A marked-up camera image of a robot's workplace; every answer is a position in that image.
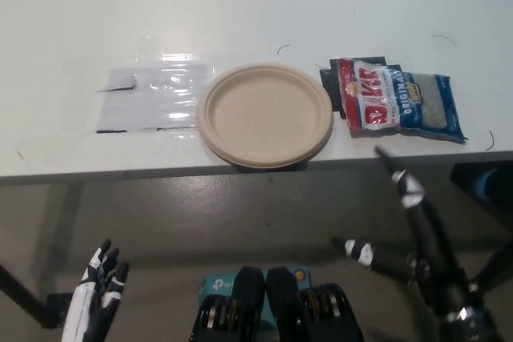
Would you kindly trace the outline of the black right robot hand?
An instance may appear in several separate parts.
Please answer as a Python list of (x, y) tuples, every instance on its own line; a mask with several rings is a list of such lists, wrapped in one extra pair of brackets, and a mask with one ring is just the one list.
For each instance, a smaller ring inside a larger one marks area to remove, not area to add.
[(424, 186), (383, 147), (374, 151), (390, 174), (414, 237), (415, 257), (409, 261), (379, 251), (372, 243), (340, 236), (332, 245), (364, 268), (404, 284), (415, 282), (437, 317), (452, 322), (475, 315), (483, 306), (480, 295), (456, 259), (454, 248)]

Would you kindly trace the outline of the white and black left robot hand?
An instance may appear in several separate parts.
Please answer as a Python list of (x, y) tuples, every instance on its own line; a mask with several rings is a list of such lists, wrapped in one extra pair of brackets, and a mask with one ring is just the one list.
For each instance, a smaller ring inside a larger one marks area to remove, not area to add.
[(62, 342), (103, 342), (118, 311), (129, 265), (106, 239), (91, 257), (75, 288), (63, 326)]

